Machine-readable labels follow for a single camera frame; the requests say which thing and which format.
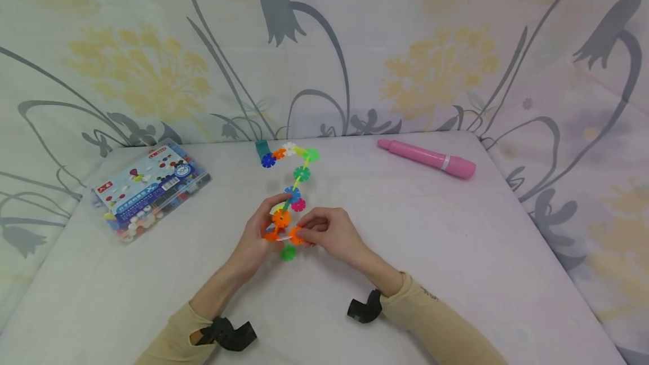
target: left hand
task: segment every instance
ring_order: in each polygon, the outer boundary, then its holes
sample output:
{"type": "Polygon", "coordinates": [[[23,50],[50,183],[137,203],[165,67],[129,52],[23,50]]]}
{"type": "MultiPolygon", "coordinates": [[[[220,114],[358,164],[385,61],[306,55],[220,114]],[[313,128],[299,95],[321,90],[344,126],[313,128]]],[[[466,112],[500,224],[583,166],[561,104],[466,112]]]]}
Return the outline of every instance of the left hand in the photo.
{"type": "Polygon", "coordinates": [[[246,223],[239,244],[223,266],[235,274],[242,284],[255,276],[268,254],[283,249],[283,242],[264,240],[261,232],[265,231],[272,222],[270,209],[275,204],[290,199],[291,196],[290,193],[282,193],[266,198],[246,223]]]}

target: white tablecloth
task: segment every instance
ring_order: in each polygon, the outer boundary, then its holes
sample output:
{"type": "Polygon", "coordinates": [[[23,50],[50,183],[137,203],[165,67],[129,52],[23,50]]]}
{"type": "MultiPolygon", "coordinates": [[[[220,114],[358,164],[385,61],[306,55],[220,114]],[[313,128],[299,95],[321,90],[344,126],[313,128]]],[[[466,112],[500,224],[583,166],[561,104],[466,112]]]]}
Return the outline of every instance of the white tablecloth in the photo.
{"type": "MultiPolygon", "coordinates": [[[[307,210],[345,207],[369,246],[474,323],[510,364],[624,363],[472,134],[393,138],[473,160],[477,173],[458,180],[376,147],[372,136],[298,140],[321,154],[301,187],[307,210]]],[[[186,148],[213,181],[133,244],[120,245],[89,202],[78,206],[0,337],[0,364],[131,364],[299,165],[292,157],[264,169],[252,143],[186,148]]],[[[112,152],[98,174],[140,152],[112,152]]],[[[257,342],[215,361],[428,363],[385,319],[364,326],[346,317],[351,298],[364,301],[371,289],[321,250],[273,257],[225,313],[235,327],[251,321],[257,342]]]]}

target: fabric backdrop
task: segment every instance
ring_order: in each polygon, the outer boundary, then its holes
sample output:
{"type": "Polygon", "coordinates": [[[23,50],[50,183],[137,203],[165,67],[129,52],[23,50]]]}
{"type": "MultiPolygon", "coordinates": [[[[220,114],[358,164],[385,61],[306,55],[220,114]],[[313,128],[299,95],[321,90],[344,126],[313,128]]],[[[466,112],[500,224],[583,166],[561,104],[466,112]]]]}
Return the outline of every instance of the fabric backdrop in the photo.
{"type": "Polygon", "coordinates": [[[116,147],[469,130],[623,356],[649,362],[642,0],[0,0],[0,15],[0,331],[116,147]]]}

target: toy storage box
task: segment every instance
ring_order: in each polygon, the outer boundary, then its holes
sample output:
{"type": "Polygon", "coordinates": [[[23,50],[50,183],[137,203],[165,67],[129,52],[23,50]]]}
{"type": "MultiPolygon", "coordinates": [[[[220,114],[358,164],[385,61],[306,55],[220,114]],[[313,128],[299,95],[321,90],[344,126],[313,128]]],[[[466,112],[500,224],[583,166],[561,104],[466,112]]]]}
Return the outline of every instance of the toy storage box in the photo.
{"type": "Polygon", "coordinates": [[[182,147],[166,139],[103,177],[91,194],[107,226],[119,240],[128,243],[211,178],[182,147]]]}

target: orange snowflake block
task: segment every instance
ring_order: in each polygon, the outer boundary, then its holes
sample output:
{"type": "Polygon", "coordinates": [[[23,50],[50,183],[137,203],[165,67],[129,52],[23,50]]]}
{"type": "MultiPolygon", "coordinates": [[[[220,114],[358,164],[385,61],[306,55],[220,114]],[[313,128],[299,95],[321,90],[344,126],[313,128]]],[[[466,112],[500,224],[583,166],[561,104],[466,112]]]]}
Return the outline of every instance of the orange snowflake block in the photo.
{"type": "Polygon", "coordinates": [[[302,227],[297,227],[295,226],[294,228],[291,229],[291,231],[288,233],[288,238],[289,240],[294,243],[296,246],[303,244],[304,240],[302,238],[297,236],[297,232],[299,232],[302,229],[302,227]]]}
{"type": "Polygon", "coordinates": [[[273,213],[273,223],[275,224],[275,228],[288,227],[290,222],[291,222],[291,215],[289,214],[288,211],[278,210],[273,213]]]}
{"type": "Polygon", "coordinates": [[[277,231],[270,232],[270,233],[265,233],[264,234],[264,239],[268,241],[277,241],[280,239],[279,234],[277,234],[277,231]]]}
{"type": "Polygon", "coordinates": [[[284,148],[280,148],[279,150],[273,152],[271,155],[275,157],[275,159],[282,159],[285,157],[285,152],[286,150],[284,148]]]}

